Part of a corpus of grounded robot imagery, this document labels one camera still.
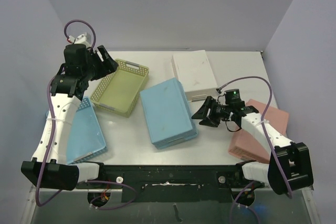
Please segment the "green perforated plastic basket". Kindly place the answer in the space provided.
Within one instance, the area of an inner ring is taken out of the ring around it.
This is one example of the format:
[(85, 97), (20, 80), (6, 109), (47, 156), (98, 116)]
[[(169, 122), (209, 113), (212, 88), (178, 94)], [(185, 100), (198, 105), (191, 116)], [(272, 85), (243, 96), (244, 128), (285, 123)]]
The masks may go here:
[(149, 68), (116, 59), (118, 68), (101, 79), (90, 96), (98, 108), (128, 118), (149, 79)]

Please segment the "pink perforated plastic basket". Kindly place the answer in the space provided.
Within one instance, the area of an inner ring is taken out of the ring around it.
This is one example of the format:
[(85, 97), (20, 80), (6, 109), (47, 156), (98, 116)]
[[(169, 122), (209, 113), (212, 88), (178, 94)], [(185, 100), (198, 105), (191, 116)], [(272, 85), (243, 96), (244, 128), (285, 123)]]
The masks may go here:
[[(286, 137), (289, 113), (273, 106), (266, 112), (265, 119), (282, 136)], [(228, 148), (230, 155), (244, 161), (255, 160), (260, 163), (269, 164), (270, 147), (266, 140), (261, 143), (253, 135), (245, 130), (240, 130), (233, 134)]]

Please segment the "blue basket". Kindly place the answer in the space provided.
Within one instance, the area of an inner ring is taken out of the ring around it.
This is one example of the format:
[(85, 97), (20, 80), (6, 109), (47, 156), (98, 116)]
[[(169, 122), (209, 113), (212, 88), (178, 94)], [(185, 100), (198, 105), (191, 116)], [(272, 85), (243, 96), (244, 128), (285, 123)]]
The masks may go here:
[(83, 97), (72, 122), (67, 145), (67, 164), (87, 162), (106, 151), (106, 141), (93, 105), (88, 97)]
[(172, 78), (140, 92), (151, 143), (159, 150), (198, 136), (182, 84)]

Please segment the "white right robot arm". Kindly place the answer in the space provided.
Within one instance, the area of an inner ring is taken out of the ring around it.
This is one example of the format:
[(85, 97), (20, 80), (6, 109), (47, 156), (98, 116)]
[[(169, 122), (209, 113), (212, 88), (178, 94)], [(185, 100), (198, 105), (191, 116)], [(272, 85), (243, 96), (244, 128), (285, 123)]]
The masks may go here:
[(247, 161), (234, 173), (234, 182), (241, 187), (252, 180), (268, 184), (278, 194), (313, 185), (313, 172), (309, 149), (304, 143), (295, 143), (263, 119), (252, 105), (246, 105), (238, 89), (224, 93), (225, 104), (208, 96), (192, 119), (200, 125), (218, 127), (220, 122), (234, 122), (239, 129), (248, 132), (270, 153), (268, 164)]

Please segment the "white perforated plastic basket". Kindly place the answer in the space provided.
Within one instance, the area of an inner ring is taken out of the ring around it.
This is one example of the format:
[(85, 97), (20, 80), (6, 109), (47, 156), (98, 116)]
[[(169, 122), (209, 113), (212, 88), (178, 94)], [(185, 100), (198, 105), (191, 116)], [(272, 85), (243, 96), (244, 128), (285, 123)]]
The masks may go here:
[(203, 101), (217, 95), (217, 82), (205, 50), (176, 52), (171, 65), (188, 101)]

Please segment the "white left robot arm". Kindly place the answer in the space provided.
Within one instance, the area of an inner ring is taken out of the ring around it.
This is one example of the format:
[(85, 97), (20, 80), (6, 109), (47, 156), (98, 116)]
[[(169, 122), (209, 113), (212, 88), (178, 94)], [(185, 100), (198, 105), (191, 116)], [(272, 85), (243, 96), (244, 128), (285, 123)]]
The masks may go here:
[(96, 50), (84, 44), (67, 45), (64, 63), (47, 86), (49, 114), (38, 147), (21, 172), (37, 188), (73, 190), (88, 181), (96, 188), (107, 175), (99, 163), (67, 164), (67, 146), (75, 114), (90, 81), (114, 73), (118, 63), (103, 45)]

